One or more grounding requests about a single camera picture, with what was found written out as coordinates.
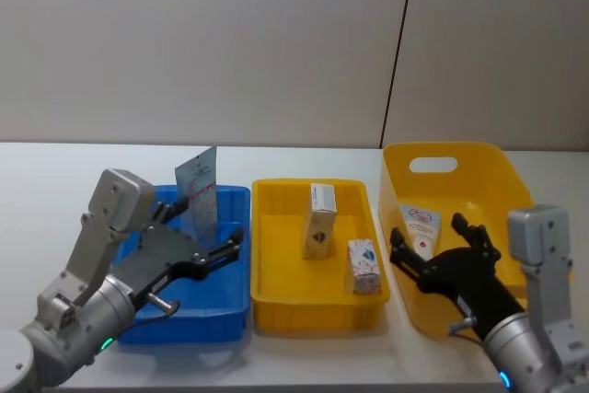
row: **table surface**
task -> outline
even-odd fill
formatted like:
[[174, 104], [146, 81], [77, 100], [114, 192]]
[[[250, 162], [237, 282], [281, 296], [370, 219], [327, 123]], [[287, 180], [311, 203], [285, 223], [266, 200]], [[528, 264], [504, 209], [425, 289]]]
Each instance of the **table surface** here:
[[[173, 183], [174, 167], [202, 146], [0, 144], [0, 326], [19, 329], [36, 313], [36, 296], [63, 268], [79, 233], [79, 218], [104, 168], [126, 168], [154, 183]], [[507, 153], [537, 202], [570, 211], [573, 315], [589, 341], [589, 154]], [[218, 182], [251, 186], [265, 178], [341, 178], [362, 181], [379, 246], [377, 217], [382, 152], [377, 149], [220, 147]], [[467, 341], [435, 340], [415, 331], [392, 271], [386, 325], [352, 336], [286, 339], [251, 330], [235, 344], [120, 346], [113, 344], [60, 391], [192, 391], [267, 387], [337, 391], [501, 392], [482, 350]]]

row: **yellow basket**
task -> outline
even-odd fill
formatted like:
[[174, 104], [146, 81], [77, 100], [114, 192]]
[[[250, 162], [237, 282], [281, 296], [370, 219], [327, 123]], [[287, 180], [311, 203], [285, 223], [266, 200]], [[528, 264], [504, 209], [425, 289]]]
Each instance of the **yellow basket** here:
[[[509, 255], [507, 214], [532, 205], [532, 199], [503, 151], [484, 143], [407, 143], [390, 144], [383, 152], [378, 214], [387, 243], [393, 227], [409, 238], [398, 208], [404, 203], [442, 215], [434, 254], [465, 247], [464, 239], [450, 226], [452, 215], [460, 212], [470, 224], [487, 227], [493, 246], [502, 253], [497, 276], [525, 306], [525, 278]], [[456, 168], [413, 172], [410, 165], [416, 158], [431, 162], [453, 158]], [[393, 270], [414, 327], [424, 333], [447, 334], [449, 324], [460, 319], [452, 303], [440, 295], [421, 293], [407, 275], [395, 266]]]
[[[335, 187], [338, 215], [329, 256], [303, 260], [311, 183]], [[252, 186], [251, 297], [263, 331], [370, 329], [388, 300], [388, 283], [363, 183], [344, 179], [262, 179]], [[348, 240], [370, 238], [380, 294], [346, 294]]]

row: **basket handle hole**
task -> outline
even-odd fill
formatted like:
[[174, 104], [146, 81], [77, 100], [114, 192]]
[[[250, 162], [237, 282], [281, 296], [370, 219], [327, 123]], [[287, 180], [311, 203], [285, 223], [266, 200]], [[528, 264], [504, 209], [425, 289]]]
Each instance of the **basket handle hole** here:
[[411, 172], [444, 174], [452, 172], [458, 166], [453, 156], [418, 156], [409, 163]]

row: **plastic bin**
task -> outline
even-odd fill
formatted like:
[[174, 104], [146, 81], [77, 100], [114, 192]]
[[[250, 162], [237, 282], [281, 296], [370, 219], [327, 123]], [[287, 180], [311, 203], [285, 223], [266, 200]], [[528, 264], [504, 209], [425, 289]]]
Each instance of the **plastic bin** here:
[[[303, 260], [310, 184], [335, 186], [338, 215], [329, 256]], [[388, 283], [364, 185], [343, 179], [254, 182], [251, 296], [258, 329], [269, 332], [370, 329], [388, 300]], [[346, 294], [348, 240], [370, 238], [381, 271], [378, 295]]]
[[[156, 200], [175, 202], [176, 185], [156, 186]], [[249, 312], [249, 190], [237, 186], [217, 186], [218, 242], [226, 241], [238, 226], [244, 230], [239, 259], [203, 281], [176, 280], [159, 295], [179, 300], [180, 309], [172, 317], [130, 329], [119, 337], [123, 344], [160, 344], [171, 342], [224, 342], [243, 337]], [[181, 228], [180, 217], [168, 224]], [[115, 258], [122, 260], [138, 245], [139, 234], [124, 242]], [[146, 305], [135, 321], [162, 315], [157, 307]]]
[[[456, 168], [446, 172], [413, 172], [410, 165], [415, 158], [434, 167], [441, 158], [453, 158]], [[462, 213], [472, 225], [485, 225], [493, 246], [502, 253], [496, 264], [497, 276], [525, 306], [525, 277], [509, 255], [507, 214], [533, 203], [501, 149], [483, 143], [388, 145], [384, 149], [378, 199], [378, 214], [387, 241], [393, 227], [399, 227], [403, 236], [409, 238], [399, 203], [442, 214], [434, 254], [467, 245], [450, 225], [454, 213]], [[452, 303], [440, 295], [421, 293], [407, 275], [395, 266], [393, 270], [415, 328], [435, 335], [447, 334], [449, 324], [461, 318]]]

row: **wall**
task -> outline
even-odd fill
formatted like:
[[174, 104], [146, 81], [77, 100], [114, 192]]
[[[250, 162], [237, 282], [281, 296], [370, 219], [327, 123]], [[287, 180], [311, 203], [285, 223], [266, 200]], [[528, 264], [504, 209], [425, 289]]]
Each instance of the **wall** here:
[[384, 142], [589, 149], [589, 0], [409, 0]]
[[377, 146], [404, 0], [0, 0], [0, 140]]

